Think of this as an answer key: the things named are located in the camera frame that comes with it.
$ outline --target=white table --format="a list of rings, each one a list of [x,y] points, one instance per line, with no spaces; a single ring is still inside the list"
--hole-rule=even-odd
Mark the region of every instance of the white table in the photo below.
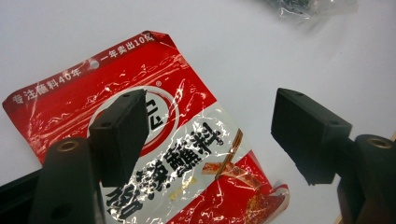
[[[169,34],[232,114],[290,206],[274,223],[334,223],[332,185],[308,187],[270,134],[276,89],[301,91],[364,133],[396,131],[396,2],[357,13],[283,21],[264,1],[11,1],[0,3],[0,99],[144,30]],[[0,185],[41,167],[4,110]]]

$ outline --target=screw hole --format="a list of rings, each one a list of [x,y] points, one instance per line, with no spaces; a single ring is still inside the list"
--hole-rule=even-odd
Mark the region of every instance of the screw hole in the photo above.
[[[111,122],[105,122],[105,123],[102,124],[102,127],[105,128],[105,127],[108,127],[108,126],[110,126],[110,125],[111,125]]]
[[[77,141],[67,141],[64,142],[63,144],[58,146],[58,151],[61,152],[66,152],[66,151],[71,151],[78,147],[78,142]]]
[[[392,147],[392,145],[389,142],[386,142],[379,138],[372,137],[372,138],[367,139],[367,142],[375,147],[380,147],[380,148],[384,148],[384,149],[389,149]]]
[[[50,217],[52,219],[58,219],[58,220],[63,219],[63,218],[68,217],[70,215],[70,213],[72,212],[72,210],[73,210],[72,204],[64,203],[64,204],[61,204],[61,205],[55,207],[52,210]]]

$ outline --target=red plastic bag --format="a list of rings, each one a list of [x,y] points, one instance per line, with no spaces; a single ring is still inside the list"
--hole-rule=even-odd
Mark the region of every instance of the red plastic bag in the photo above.
[[[12,122],[41,162],[127,91],[147,90],[150,133],[130,182],[102,188],[107,222],[263,223],[289,203],[169,37],[143,32],[12,93]]]

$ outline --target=transparent plastic wrapper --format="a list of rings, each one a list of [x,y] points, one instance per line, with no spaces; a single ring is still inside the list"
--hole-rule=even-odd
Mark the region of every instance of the transparent plastic wrapper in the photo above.
[[[358,0],[267,0],[279,10],[280,17],[311,19],[316,16],[351,13]]]
[[[102,188],[107,223],[264,223],[289,204],[169,35],[143,32],[13,92],[9,117],[41,162],[120,95],[147,91],[148,139],[129,183]]]

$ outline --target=clear plastic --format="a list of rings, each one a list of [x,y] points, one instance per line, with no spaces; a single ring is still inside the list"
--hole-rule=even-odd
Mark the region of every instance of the clear plastic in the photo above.
[[[102,188],[107,223],[247,223],[289,204],[246,137],[169,35],[143,32],[13,92],[3,107],[44,161],[53,143],[88,127],[125,92],[147,91],[149,136],[130,181]]]
[[[267,0],[279,10],[280,17],[311,19],[351,13],[358,10],[358,0]]]

